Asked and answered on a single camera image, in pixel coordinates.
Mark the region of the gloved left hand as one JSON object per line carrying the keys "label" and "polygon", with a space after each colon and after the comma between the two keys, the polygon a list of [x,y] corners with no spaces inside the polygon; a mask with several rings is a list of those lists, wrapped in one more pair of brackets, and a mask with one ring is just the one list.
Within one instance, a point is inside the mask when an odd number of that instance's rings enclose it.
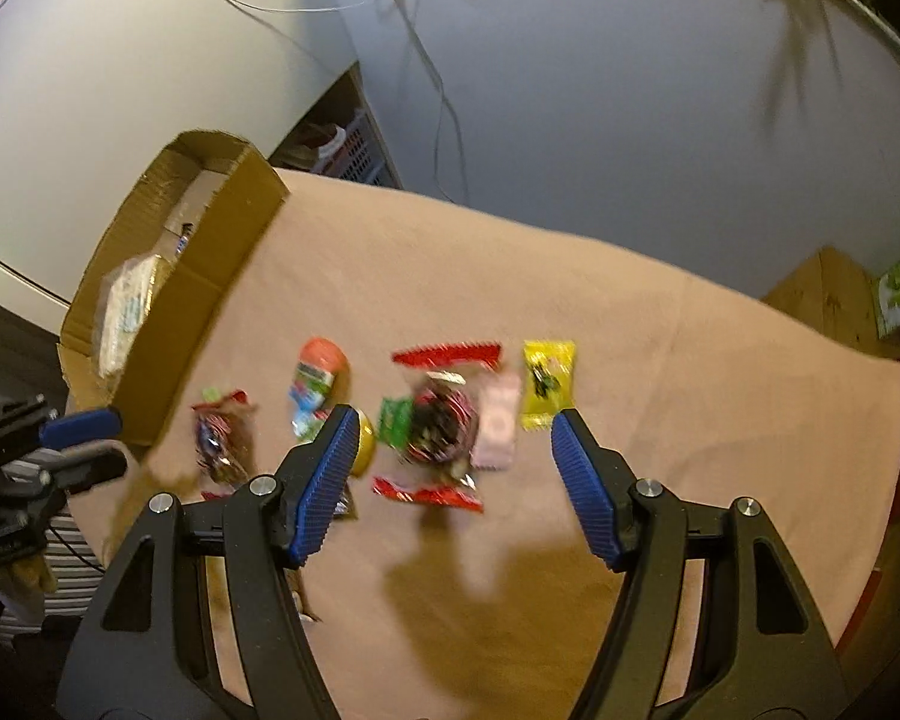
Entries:
{"label": "gloved left hand", "polygon": [[14,603],[37,603],[48,593],[55,593],[55,574],[43,554],[24,557],[9,566],[0,567],[0,596]]}

